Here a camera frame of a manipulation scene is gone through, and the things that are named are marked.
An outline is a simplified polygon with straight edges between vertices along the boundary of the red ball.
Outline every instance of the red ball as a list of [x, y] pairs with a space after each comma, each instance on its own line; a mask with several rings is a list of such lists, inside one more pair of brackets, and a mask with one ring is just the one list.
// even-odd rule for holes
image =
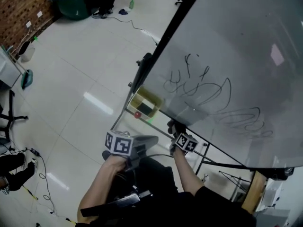
[[141, 115], [142, 115], [142, 113], [140, 113], [140, 112], [135, 112], [134, 113], [134, 117], [136, 118], [136, 119], [139, 119], [140, 117], [141, 117]]

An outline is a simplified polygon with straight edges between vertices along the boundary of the trash bin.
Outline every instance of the trash bin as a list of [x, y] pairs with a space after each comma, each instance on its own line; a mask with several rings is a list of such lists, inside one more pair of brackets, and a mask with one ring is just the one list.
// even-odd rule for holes
[[35, 48], [30, 41], [25, 41], [19, 50], [18, 56], [22, 61], [29, 61], [35, 52]]

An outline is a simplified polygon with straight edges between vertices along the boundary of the wall outlet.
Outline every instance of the wall outlet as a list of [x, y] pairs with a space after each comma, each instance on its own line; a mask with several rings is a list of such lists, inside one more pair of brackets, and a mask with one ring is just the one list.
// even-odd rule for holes
[[38, 16], [38, 17], [41, 17], [41, 16], [42, 16], [42, 11], [38, 12], [38, 13], [37, 13], [37, 16]]
[[26, 26], [29, 28], [32, 25], [30, 21], [27, 22]]

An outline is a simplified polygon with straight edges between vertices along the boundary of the green bottle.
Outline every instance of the green bottle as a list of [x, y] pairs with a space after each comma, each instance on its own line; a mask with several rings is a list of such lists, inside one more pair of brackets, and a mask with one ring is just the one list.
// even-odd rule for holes
[[131, 0], [131, 2], [129, 3], [129, 8], [133, 9], [134, 8], [134, 0]]

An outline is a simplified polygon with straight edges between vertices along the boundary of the person's right arm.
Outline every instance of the person's right arm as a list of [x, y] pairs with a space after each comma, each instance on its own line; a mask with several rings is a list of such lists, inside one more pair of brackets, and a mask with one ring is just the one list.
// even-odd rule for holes
[[185, 192], [190, 192], [195, 196], [196, 192], [204, 186], [201, 180], [195, 175], [193, 169], [185, 158], [184, 152], [176, 147], [174, 159], [181, 179], [182, 187]]

